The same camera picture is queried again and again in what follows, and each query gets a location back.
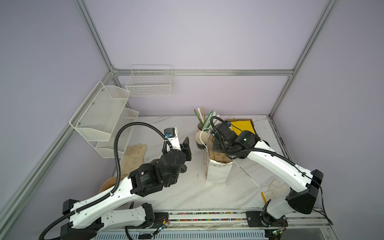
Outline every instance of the white marble tabletop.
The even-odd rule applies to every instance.
[[[259,137],[282,153],[272,128],[265,115],[254,116],[221,116],[228,118],[250,118],[255,124]],[[255,183],[237,166],[233,165],[225,184],[205,182],[205,151],[199,150],[195,143],[198,120],[195,116],[138,117],[137,121],[149,123],[163,131],[168,127],[177,127],[182,142],[189,137],[192,161],[186,162],[187,171],[180,173],[176,184],[163,188],[162,191],[150,194],[135,201],[135,205],[152,204],[155,210],[198,210],[198,209],[244,209],[263,207],[261,191],[266,191],[274,179],[279,179],[260,164],[249,159],[236,159]],[[153,130],[143,126],[135,126],[129,145],[147,144],[144,163],[158,159],[162,155],[163,139]]]

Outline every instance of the white paper cup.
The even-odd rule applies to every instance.
[[[204,150],[205,149],[204,144],[207,145],[207,141],[208,141],[208,133],[205,131],[199,131],[196,133],[195,138],[196,138],[197,148],[200,150]]]

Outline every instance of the white wire basket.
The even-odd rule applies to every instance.
[[[127,104],[129,91],[116,87],[104,86],[98,91],[80,119],[76,114],[70,125],[87,141],[109,141],[116,123]]]
[[[114,153],[113,153],[113,145],[114,141],[116,138],[117,132],[126,124],[135,122],[137,120],[137,116],[139,115],[139,112],[134,111],[129,108],[124,108],[121,116],[118,119],[118,122],[116,123],[115,129],[112,133],[112,137],[109,139],[107,142],[98,142],[96,146],[94,147],[98,153],[103,158],[114,158]],[[127,149],[129,139],[131,138],[133,131],[133,126],[128,127],[125,129],[120,137],[119,137],[119,142],[118,142],[118,154],[119,158],[121,158],[125,150]]]
[[[131,65],[126,89],[131,97],[171,96],[174,85],[172,65]]]

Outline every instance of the wall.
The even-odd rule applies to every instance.
[[[367,238],[384,217],[383,12],[340,0],[274,118],[293,160],[324,172],[340,240]]]
[[[116,68],[292,69],[327,1],[86,2]],[[144,115],[193,114],[199,106],[220,114],[266,114],[285,81],[281,76],[177,76],[172,98],[131,98],[129,104]],[[223,101],[223,93],[227,99],[232,94],[231,100]]]
[[[72,0],[1,1],[0,32],[2,211],[106,67]],[[63,201],[94,195],[113,167],[74,134],[7,239],[37,239]]]

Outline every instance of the white mesh rack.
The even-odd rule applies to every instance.
[[[117,132],[124,125],[126,125],[128,123],[131,123],[131,122],[135,122],[137,120],[137,116],[138,115],[139,115],[139,112],[137,112],[137,111],[134,111],[134,110],[129,109],[129,108],[124,108],[123,109],[123,111],[121,113],[121,116],[119,117],[118,122],[117,122],[117,124],[115,126],[115,129],[114,129],[114,131],[112,133],[112,137],[109,139],[109,141],[107,141],[107,142],[98,142],[96,144],[95,149],[96,149],[96,151],[98,153],[100,153],[100,155],[103,158],[114,158],[113,144],[114,144]],[[125,150],[127,149],[129,139],[131,138],[131,135],[132,135],[133,127],[134,126],[131,126],[131,127],[127,128],[127,129],[125,129],[121,133],[121,135],[119,137],[118,154],[119,154],[120,158],[124,155]]]
[[[126,89],[131,97],[171,96],[174,85],[172,65],[131,65]]]
[[[129,97],[125,89],[100,84],[101,89],[80,119],[75,119],[75,114],[70,120],[70,125],[87,141],[109,141]]]

